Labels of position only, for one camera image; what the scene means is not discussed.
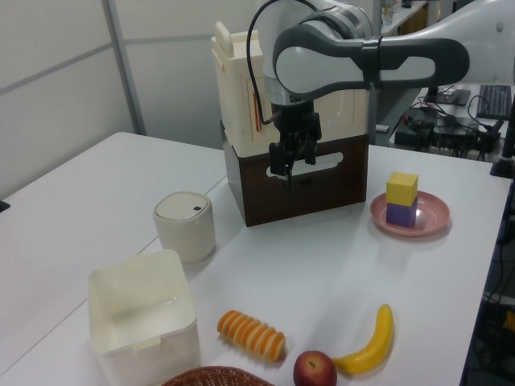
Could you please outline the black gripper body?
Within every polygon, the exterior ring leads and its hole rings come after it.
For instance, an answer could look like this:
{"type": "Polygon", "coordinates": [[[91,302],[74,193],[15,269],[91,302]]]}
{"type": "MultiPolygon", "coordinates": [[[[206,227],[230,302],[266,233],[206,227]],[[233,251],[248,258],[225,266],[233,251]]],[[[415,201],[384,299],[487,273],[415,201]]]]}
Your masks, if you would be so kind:
{"type": "Polygon", "coordinates": [[[322,137],[319,114],[315,112],[313,101],[303,101],[293,105],[272,104],[274,126],[279,131],[279,141],[286,142],[300,134],[318,141],[322,137]]]}

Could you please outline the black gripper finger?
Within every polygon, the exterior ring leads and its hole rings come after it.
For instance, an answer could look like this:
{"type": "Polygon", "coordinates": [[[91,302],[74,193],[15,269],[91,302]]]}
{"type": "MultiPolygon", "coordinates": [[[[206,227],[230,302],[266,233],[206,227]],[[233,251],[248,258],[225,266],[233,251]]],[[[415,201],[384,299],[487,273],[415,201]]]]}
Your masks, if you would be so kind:
{"type": "Polygon", "coordinates": [[[291,188],[292,170],[295,163],[295,145],[292,141],[279,141],[269,144],[270,172],[283,179],[283,186],[291,188]]]}
{"type": "Polygon", "coordinates": [[[316,164],[316,148],[319,139],[320,136],[313,136],[311,134],[307,135],[303,150],[304,161],[306,164],[316,164]]]}

